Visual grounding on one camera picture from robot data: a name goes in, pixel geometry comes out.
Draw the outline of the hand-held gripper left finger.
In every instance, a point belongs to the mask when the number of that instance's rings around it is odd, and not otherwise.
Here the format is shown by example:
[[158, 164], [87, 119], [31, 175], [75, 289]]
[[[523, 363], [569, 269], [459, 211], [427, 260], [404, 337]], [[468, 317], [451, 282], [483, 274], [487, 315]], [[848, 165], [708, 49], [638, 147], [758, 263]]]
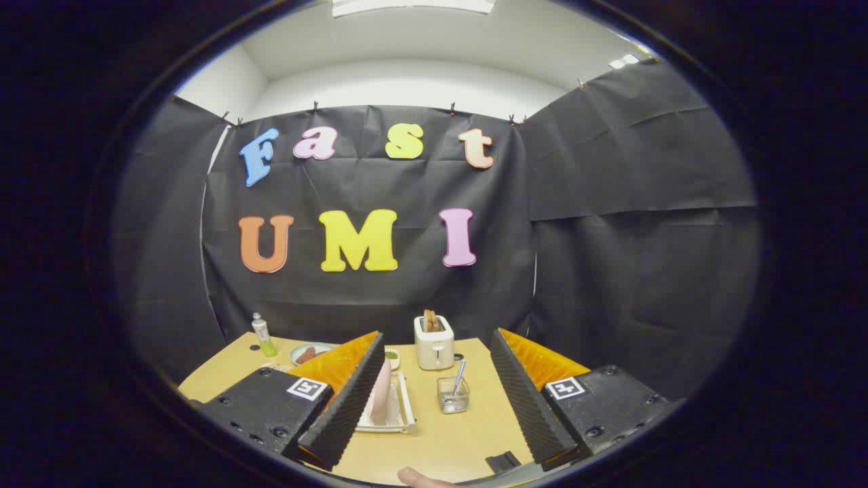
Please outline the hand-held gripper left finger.
[[258, 368], [199, 410], [252, 447], [331, 470], [384, 360], [382, 333], [372, 331], [287, 373]]

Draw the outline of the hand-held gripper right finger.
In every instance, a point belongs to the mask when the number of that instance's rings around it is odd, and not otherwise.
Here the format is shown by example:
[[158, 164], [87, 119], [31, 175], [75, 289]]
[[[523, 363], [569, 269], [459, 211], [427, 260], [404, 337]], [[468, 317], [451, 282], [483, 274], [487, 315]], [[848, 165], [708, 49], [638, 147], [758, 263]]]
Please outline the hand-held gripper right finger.
[[595, 456], [671, 410], [663, 395], [617, 365], [589, 369], [506, 329], [494, 331], [490, 352], [543, 470]]

